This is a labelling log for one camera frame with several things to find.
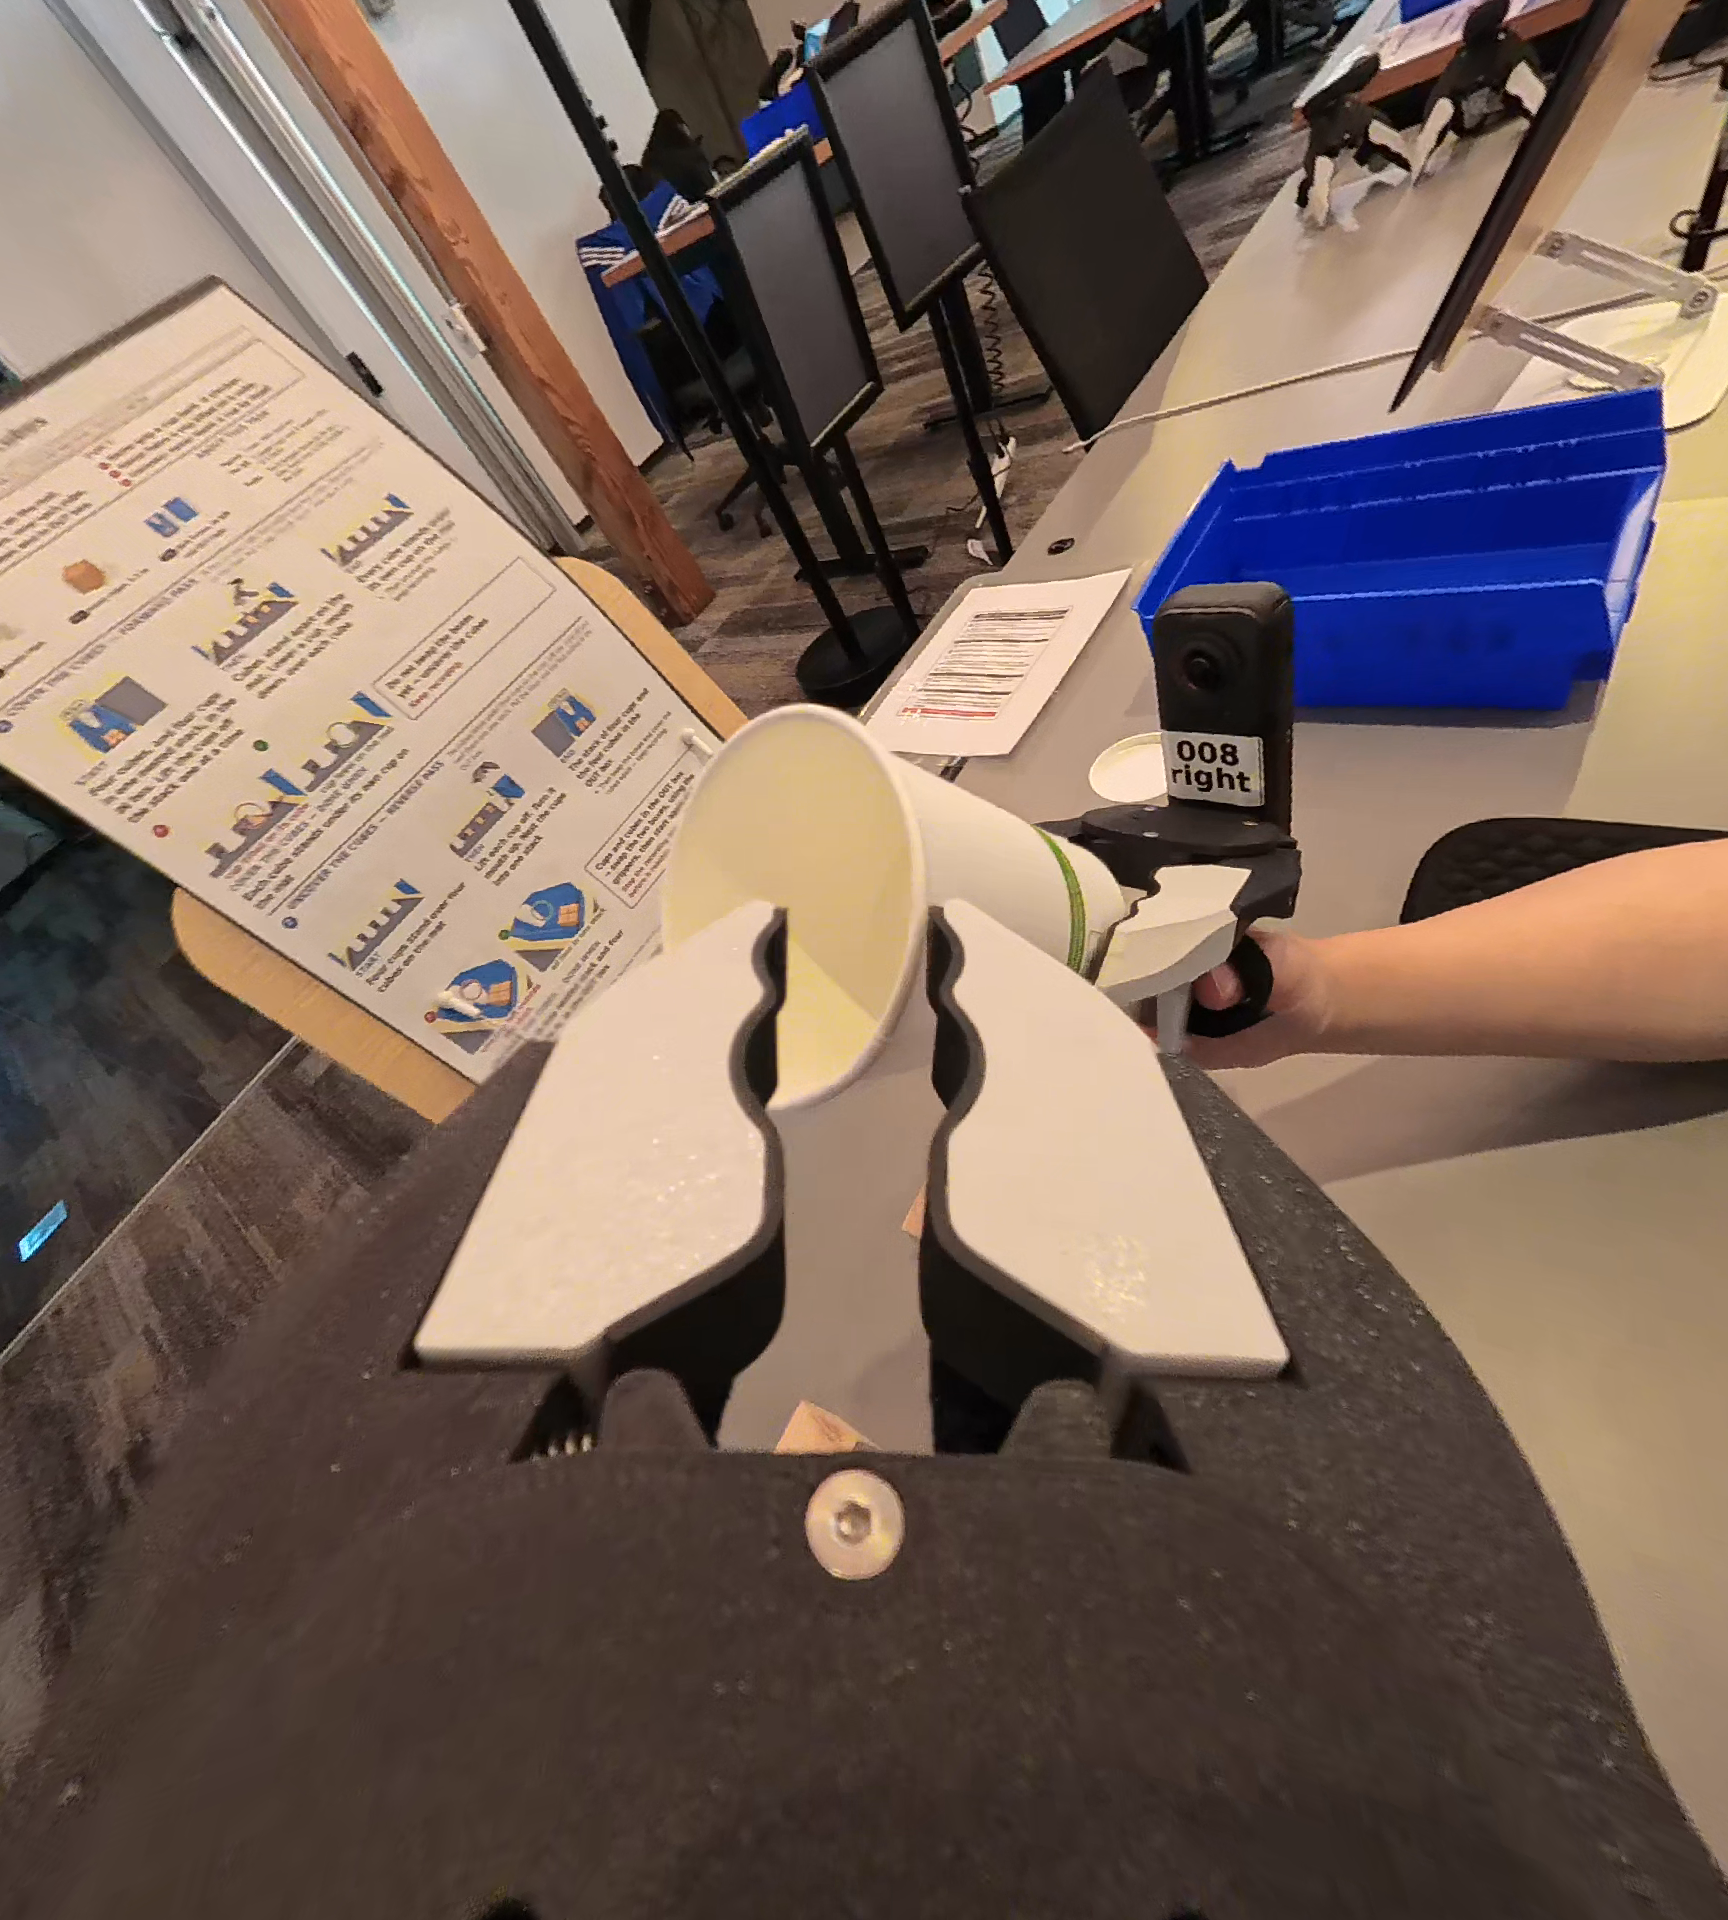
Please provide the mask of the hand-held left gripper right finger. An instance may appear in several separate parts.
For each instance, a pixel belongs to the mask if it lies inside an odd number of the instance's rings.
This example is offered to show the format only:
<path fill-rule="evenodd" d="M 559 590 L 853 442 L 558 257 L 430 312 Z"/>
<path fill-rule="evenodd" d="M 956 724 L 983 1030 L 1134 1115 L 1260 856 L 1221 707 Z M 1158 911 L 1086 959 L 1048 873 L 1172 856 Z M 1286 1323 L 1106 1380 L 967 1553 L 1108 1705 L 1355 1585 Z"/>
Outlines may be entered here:
<path fill-rule="evenodd" d="M 979 906 L 930 913 L 921 1323 L 965 1380 L 1272 1380 L 1290 1353 L 1161 1057 Z"/>

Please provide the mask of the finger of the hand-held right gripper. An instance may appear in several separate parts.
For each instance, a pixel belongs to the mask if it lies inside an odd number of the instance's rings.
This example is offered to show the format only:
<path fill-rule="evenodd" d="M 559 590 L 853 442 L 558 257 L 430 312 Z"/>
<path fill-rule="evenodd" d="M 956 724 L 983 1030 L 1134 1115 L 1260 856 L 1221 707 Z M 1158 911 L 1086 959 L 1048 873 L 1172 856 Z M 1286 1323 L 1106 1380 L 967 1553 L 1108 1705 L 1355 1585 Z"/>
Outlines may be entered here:
<path fill-rule="evenodd" d="M 1164 996 L 1192 988 L 1224 965 L 1237 942 L 1235 899 L 1245 869 L 1188 864 L 1158 873 L 1111 926 L 1095 963 L 1106 996 Z"/>

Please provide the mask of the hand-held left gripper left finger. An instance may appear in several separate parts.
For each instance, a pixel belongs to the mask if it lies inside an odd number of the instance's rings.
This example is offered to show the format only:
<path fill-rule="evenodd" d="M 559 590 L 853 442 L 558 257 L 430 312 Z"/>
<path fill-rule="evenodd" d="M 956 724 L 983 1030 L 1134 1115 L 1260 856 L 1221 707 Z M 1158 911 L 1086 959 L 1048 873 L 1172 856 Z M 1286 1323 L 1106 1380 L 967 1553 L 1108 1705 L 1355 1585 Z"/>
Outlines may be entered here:
<path fill-rule="evenodd" d="M 414 1332 L 588 1370 L 781 1245 L 785 913 L 745 903 L 566 1023 Z"/>

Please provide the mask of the blue plastic bin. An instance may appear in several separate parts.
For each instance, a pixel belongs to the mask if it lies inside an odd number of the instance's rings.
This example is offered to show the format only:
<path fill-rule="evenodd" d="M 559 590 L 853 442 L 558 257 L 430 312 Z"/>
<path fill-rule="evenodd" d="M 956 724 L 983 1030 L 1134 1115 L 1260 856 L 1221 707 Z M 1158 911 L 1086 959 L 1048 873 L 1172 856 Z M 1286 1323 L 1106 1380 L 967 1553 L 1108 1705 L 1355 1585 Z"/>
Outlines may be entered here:
<path fill-rule="evenodd" d="M 1226 463 L 1134 610 L 1282 588 L 1299 709 L 1559 711 L 1613 667 L 1666 467 L 1660 388 Z"/>

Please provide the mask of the person's right forearm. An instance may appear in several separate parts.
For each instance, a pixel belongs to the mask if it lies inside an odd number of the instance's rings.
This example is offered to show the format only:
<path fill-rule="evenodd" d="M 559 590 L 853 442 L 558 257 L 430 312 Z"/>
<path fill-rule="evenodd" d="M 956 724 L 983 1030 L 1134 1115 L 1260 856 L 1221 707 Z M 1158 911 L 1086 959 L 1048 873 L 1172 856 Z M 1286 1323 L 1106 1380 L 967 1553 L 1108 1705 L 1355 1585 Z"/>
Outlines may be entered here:
<path fill-rule="evenodd" d="M 1728 1063 L 1728 838 L 1615 856 L 1309 951 L 1314 1050 Z"/>

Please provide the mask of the person's right hand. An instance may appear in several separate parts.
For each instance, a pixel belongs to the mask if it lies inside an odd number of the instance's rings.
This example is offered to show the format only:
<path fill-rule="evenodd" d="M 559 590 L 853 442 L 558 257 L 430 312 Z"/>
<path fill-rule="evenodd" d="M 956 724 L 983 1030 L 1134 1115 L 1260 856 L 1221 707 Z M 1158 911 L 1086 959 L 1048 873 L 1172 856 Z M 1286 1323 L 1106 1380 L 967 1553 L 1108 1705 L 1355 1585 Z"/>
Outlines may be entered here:
<path fill-rule="evenodd" d="M 1270 967 L 1272 984 L 1263 1016 L 1227 1037 L 1188 1030 L 1183 1052 L 1205 1071 L 1252 1071 L 1315 1052 L 1332 1025 L 1332 1002 L 1340 994 L 1342 965 L 1352 934 L 1301 938 L 1288 933 L 1249 937 L 1231 956 L 1203 972 L 1189 988 L 1192 1019 L 1224 1015 L 1245 996 L 1237 971 L 1237 953 L 1256 948 Z"/>

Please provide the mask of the laminated paper sheet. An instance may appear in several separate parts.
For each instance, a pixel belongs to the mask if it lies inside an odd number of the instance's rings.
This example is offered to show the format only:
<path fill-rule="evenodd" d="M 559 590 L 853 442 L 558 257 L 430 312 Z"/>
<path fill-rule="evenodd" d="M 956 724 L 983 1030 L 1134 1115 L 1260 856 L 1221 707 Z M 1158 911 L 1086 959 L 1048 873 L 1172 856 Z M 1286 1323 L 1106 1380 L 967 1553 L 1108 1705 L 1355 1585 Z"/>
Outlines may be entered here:
<path fill-rule="evenodd" d="M 881 695 L 866 733 L 895 756 L 1011 754 L 1129 581 L 1117 568 L 972 586 Z"/>

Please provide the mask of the black quilted wrist rest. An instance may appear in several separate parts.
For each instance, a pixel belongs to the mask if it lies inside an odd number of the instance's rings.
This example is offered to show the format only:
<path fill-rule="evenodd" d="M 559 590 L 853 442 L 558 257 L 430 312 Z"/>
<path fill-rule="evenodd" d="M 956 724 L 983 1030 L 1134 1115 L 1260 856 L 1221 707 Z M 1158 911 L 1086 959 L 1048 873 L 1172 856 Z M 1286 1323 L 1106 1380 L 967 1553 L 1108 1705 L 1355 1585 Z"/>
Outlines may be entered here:
<path fill-rule="evenodd" d="M 1449 829 L 1420 856 L 1399 924 L 1520 893 L 1548 878 L 1634 852 L 1728 842 L 1725 829 L 1491 819 Z"/>

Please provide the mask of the black office chair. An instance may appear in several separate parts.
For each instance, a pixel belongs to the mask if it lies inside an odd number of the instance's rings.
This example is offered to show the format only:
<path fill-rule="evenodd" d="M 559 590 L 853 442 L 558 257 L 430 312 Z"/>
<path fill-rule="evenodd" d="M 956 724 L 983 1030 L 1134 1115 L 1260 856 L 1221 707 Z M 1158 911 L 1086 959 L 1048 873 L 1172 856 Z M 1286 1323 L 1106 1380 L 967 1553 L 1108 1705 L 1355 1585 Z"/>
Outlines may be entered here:
<path fill-rule="evenodd" d="M 1106 66 L 1018 157 L 962 190 L 967 222 L 1082 442 L 1116 421 L 1210 279 Z"/>

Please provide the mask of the idle black white gripper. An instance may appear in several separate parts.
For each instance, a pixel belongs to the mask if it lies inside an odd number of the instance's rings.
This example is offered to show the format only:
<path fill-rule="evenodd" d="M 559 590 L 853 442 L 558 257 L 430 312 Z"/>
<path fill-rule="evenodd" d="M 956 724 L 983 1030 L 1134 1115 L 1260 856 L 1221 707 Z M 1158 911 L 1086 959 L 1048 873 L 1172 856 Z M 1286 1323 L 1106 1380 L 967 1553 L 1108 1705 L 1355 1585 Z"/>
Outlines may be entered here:
<path fill-rule="evenodd" d="M 1307 142 L 1295 211 L 1309 230 L 1332 222 L 1332 188 L 1344 167 L 1369 176 L 1390 171 L 1414 174 L 1404 132 L 1366 98 L 1378 75 L 1379 54 L 1364 48 L 1299 105 Z"/>
<path fill-rule="evenodd" d="M 1462 24 L 1451 61 L 1426 103 L 1412 153 L 1421 168 L 1456 141 L 1503 118 L 1533 122 L 1546 100 L 1546 76 L 1529 45 L 1509 26 L 1509 3 L 1480 3 Z"/>

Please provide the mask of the black portrait display stand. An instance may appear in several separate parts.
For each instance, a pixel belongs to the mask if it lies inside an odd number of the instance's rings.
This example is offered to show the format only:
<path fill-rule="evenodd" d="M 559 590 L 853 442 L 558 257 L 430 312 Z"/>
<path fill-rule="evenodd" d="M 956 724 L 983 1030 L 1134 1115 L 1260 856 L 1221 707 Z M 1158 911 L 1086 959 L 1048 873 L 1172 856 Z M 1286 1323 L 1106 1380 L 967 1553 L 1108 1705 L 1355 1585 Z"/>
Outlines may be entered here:
<path fill-rule="evenodd" d="M 780 427 L 787 461 L 824 508 L 829 478 L 842 482 L 867 540 L 867 573 L 884 607 L 848 612 L 829 568 L 803 540 L 783 503 L 780 531 L 797 555 L 825 630 L 795 662 L 803 699 L 824 709 L 864 709 L 891 679 L 919 635 L 903 574 L 924 565 L 924 546 L 891 546 L 852 451 L 852 427 L 884 392 L 835 221 L 820 186 L 820 162 L 805 130 L 771 142 L 706 201 L 726 263 L 735 327 Z"/>
<path fill-rule="evenodd" d="M 805 66 L 894 324 L 928 324 L 959 424 L 995 565 L 1014 556 L 975 388 L 965 277 L 982 260 L 963 193 L 972 164 L 924 3 L 886 4 Z"/>

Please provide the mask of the printed instruction sheet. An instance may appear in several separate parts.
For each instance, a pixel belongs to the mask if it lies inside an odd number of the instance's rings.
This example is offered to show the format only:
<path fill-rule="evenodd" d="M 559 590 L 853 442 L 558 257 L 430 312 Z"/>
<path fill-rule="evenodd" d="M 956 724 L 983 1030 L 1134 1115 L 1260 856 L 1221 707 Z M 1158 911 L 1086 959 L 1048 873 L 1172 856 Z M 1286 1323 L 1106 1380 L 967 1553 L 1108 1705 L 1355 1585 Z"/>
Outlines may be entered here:
<path fill-rule="evenodd" d="M 221 282 L 0 398 L 0 768 L 477 1086 L 741 714 Z"/>

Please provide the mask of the blue jacket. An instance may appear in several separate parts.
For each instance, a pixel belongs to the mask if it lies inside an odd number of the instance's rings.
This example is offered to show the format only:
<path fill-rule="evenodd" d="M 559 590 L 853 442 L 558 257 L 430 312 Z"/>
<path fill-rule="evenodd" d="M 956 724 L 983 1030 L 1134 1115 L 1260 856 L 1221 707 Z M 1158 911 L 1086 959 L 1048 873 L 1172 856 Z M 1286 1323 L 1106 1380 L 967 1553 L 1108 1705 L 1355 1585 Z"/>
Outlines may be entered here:
<path fill-rule="evenodd" d="M 626 167 L 638 205 L 653 227 L 661 229 L 671 209 L 690 205 L 656 172 Z M 605 275 L 631 254 L 631 239 L 621 221 L 612 218 L 603 229 L 579 237 L 573 245 L 577 264 L 588 281 L 605 334 L 615 351 L 635 396 L 670 447 L 690 456 L 687 434 L 708 429 L 715 415 L 708 384 L 697 375 L 682 340 L 659 303 L 649 277 L 640 275 L 612 286 Z M 683 289 L 683 301 L 715 347 L 711 324 L 722 303 L 722 286 L 711 270 L 706 245 L 697 245 L 674 260 Z"/>

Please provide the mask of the wooden pillar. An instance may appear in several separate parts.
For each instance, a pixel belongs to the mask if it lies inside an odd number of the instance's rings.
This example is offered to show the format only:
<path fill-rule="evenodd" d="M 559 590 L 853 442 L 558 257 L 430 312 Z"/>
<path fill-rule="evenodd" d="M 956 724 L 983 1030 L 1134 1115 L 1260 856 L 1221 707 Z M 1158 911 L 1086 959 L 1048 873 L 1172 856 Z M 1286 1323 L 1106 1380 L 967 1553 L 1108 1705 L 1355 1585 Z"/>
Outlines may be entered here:
<path fill-rule="evenodd" d="M 495 379 L 600 534 L 677 624 L 714 588 L 471 196 L 355 3 L 265 4 L 410 233 L 483 339 Z"/>

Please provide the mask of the black pole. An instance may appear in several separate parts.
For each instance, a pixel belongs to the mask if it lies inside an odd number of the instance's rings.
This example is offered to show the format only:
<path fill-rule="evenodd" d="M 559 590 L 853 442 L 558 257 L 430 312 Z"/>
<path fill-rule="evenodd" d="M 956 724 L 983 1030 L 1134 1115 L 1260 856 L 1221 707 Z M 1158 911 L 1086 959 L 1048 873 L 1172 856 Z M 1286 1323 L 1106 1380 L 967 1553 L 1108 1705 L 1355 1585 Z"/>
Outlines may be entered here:
<path fill-rule="evenodd" d="M 838 600 L 825 577 L 825 568 L 820 565 L 820 556 L 811 546 L 811 540 L 805 539 L 803 526 L 778 480 L 778 472 L 771 467 L 765 442 L 758 436 L 754 423 L 735 396 L 723 371 L 723 363 L 709 347 L 704 327 L 697 324 L 697 318 L 683 294 L 682 281 L 671 267 L 670 257 L 661 250 L 656 229 L 645 221 L 641 207 L 621 171 L 621 164 L 612 154 L 607 137 L 598 127 L 595 111 L 592 109 L 576 72 L 571 70 L 571 65 L 566 59 L 545 15 L 542 13 L 542 7 L 536 3 L 509 3 L 508 9 L 516 18 L 520 34 L 526 39 L 531 54 L 536 56 L 566 122 L 569 125 L 571 132 L 576 132 L 615 218 L 630 233 L 635 245 L 641 277 L 647 279 L 656 289 L 656 299 L 659 301 L 674 333 L 682 340 L 686 357 L 690 358 L 695 375 L 708 387 L 719 421 L 732 432 L 732 440 L 743 458 L 745 471 L 758 485 L 768 512 L 794 556 L 800 578 L 805 582 L 824 614 L 825 629 L 835 632 L 844 645 L 849 645 L 853 641 L 852 618 Z"/>

